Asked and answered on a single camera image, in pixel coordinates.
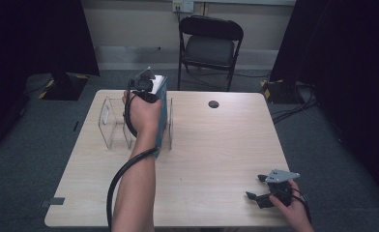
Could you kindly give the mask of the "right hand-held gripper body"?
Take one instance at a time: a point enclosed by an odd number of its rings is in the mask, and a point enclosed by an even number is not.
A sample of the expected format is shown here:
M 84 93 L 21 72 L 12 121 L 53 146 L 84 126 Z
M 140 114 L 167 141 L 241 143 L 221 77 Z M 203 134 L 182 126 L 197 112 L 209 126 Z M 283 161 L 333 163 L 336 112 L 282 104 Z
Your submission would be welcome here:
M 289 180 L 300 177 L 299 173 L 273 169 L 265 178 L 271 195 L 275 196 L 285 206 L 289 206 L 292 201 L 292 187 Z

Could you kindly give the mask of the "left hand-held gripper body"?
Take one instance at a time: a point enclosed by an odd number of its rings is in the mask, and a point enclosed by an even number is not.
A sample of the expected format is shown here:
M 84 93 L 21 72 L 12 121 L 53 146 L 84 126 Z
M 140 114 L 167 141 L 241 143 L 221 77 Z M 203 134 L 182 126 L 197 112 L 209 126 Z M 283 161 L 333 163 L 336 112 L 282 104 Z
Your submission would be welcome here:
M 154 73 L 151 68 L 148 67 L 129 81 L 128 89 L 151 93 L 153 91 L 155 79 L 156 77 Z

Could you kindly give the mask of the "blue book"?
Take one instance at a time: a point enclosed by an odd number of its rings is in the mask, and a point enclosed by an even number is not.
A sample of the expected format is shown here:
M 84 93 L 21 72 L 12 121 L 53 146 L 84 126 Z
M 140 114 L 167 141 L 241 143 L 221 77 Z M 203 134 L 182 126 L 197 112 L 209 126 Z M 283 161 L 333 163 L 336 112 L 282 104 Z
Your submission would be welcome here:
M 167 77 L 156 74 L 155 78 L 153 79 L 153 84 L 154 86 L 152 93 L 155 94 L 161 101 L 159 130 L 156 139 L 156 145 L 158 148 L 160 148 L 164 130 L 167 125 Z

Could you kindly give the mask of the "clear acrylic divider rack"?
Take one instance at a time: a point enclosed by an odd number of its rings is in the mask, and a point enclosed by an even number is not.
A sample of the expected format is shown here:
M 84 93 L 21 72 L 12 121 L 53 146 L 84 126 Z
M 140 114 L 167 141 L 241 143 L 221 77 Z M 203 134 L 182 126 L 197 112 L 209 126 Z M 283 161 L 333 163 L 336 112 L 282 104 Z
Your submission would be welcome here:
M 167 99 L 167 125 L 164 130 L 161 143 L 162 150 L 172 149 L 173 134 L 173 100 Z M 103 140 L 109 150 L 118 148 L 131 149 L 135 143 L 135 137 L 124 122 L 124 104 L 121 99 L 106 97 L 99 115 L 99 129 Z

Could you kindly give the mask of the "person's left hand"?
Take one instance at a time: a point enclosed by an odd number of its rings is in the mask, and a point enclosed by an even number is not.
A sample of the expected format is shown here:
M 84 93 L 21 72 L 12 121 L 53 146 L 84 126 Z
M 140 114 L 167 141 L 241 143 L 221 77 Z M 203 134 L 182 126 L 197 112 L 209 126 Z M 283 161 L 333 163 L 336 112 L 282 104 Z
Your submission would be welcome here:
M 130 103 L 131 123 L 137 132 L 137 139 L 144 137 L 155 139 L 159 130 L 161 100 L 149 103 L 131 91 L 125 91 L 123 101 Z

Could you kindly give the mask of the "person's right hand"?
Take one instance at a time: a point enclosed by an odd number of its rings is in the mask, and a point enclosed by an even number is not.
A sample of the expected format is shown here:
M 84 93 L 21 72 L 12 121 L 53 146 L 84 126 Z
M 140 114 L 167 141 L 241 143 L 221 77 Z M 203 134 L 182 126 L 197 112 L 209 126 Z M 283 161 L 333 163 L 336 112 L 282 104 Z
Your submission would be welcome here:
M 284 215 L 286 221 L 295 232 L 314 232 L 311 222 L 306 214 L 306 207 L 304 205 L 304 199 L 299 191 L 299 186 L 293 180 L 289 180 L 288 183 L 293 189 L 291 204 L 285 206 L 273 195 L 269 196 L 270 201 Z

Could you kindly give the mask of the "black folding chair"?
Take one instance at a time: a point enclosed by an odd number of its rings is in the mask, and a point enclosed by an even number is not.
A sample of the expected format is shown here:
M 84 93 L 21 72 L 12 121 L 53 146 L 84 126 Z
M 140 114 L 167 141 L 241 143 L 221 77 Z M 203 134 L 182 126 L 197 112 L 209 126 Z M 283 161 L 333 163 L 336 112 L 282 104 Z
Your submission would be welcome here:
M 185 66 L 227 72 L 226 91 L 230 90 L 243 28 L 232 20 L 190 15 L 179 22 L 179 61 L 177 88 L 181 88 L 181 70 Z

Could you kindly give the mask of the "black stand base yellow tape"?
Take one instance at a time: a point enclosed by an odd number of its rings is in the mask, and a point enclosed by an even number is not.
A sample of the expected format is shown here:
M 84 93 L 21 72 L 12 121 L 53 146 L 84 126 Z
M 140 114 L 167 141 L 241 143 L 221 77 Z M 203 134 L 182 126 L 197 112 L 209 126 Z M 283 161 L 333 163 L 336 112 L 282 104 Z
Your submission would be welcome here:
M 283 80 L 260 82 L 262 94 L 267 102 L 274 104 L 303 104 L 305 101 L 295 84 Z
M 84 74 L 54 72 L 39 98 L 50 101 L 77 101 L 88 80 L 89 77 Z

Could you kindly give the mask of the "black curtain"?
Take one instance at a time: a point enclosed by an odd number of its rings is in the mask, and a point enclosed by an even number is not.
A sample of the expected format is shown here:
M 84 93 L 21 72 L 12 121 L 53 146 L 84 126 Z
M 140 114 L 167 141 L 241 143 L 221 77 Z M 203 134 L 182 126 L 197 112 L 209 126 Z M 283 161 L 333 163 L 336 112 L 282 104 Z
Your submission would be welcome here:
M 379 0 L 296 0 L 271 79 L 313 85 L 379 187 Z
M 100 74 L 81 0 L 0 0 L 0 140 L 39 73 Z

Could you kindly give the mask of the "grey floor tape piece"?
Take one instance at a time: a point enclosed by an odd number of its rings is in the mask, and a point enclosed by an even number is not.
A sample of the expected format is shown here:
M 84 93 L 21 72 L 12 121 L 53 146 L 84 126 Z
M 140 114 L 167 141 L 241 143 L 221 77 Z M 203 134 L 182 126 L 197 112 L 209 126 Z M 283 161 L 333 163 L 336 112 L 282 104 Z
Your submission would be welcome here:
M 42 208 L 48 208 L 51 205 L 63 205 L 65 202 L 65 197 L 52 197 L 48 199 L 44 199 L 40 206 Z

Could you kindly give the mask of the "white wall socket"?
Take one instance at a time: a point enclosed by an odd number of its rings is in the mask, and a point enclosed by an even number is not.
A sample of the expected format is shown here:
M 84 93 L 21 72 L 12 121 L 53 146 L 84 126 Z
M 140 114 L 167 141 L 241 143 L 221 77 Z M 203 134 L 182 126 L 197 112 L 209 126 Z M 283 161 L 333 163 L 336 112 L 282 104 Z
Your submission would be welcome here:
M 173 0 L 172 11 L 174 13 L 188 13 L 191 14 L 194 10 L 193 0 Z

